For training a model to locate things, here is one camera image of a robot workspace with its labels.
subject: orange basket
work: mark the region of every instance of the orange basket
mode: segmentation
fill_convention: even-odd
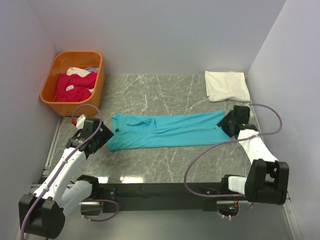
[[[56,90],[59,75],[65,74],[70,67],[77,67],[81,69],[88,67],[99,68],[94,85],[94,91],[85,101],[56,102]],[[95,51],[65,51],[55,57],[41,90],[40,98],[59,115],[72,116],[76,107],[81,104],[92,104],[97,108],[99,107],[104,82],[105,72],[103,67],[103,58],[100,53]],[[75,116],[85,114],[90,117],[97,113],[97,110],[93,107],[83,106],[76,111]]]

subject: marble surface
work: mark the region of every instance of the marble surface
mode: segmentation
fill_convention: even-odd
[[[115,75],[105,80],[100,110],[111,129],[114,113],[127,115],[187,115],[225,110],[248,103],[226,100],[209,102],[204,75]],[[50,169],[60,160],[67,140],[76,128],[65,117],[57,134]],[[250,123],[257,125],[251,111]],[[109,183],[180,183],[190,161],[209,146],[128,149],[110,152],[107,147],[91,155],[77,171]],[[246,176],[250,161],[240,144],[215,148],[194,164],[188,182],[220,182],[225,174]]]

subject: black base frame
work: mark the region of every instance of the black base frame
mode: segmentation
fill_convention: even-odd
[[[221,182],[189,183],[189,187],[201,194],[232,194],[223,190]],[[234,201],[234,197],[201,197],[190,193],[183,183],[104,183],[100,184],[104,199],[120,205],[120,211],[195,210],[216,212],[217,201]],[[113,213],[112,203],[103,204],[103,213]]]

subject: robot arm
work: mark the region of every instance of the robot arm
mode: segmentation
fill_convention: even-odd
[[[218,124],[226,134],[237,139],[257,135],[239,142],[251,162],[248,176],[225,175],[222,182],[227,183],[228,190],[245,195],[249,202],[282,205],[287,197],[289,166],[271,154],[258,136],[256,126],[248,124],[249,113],[247,106],[234,106]]]
[[[58,169],[61,167],[66,157],[82,142],[91,136],[98,128],[100,120],[97,118],[86,118],[84,115],[74,123],[78,131],[66,144],[63,155],[45,182],[33,193],[24,195],[19,201],[20,225],[35,200],[47,189],[47,184],[54,179]],[[56,176],[53,184],[44,196],[39,200],[32,211],[25,226],[25,232],[42,237],[55,239],[62,231],[66,216],[86,198],[99,198],[99,180],[96,177],[82,175],[72,188],[67,188],[72,177],[79,167],[87,160],[89,155],[94,154],[98,149],[107,143],[113,133],[102,123],[100,131],[93,138],[82,145],[64,164],[62,170]]]

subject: white label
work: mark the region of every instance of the white label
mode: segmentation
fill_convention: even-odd
[[[75,87],[74,87],[73,85],[70,85],[70,86],[67,86],[65,90],[66,90],[66,91],[70,91],[71,89],[74,89],[74,88],[75,88]]]

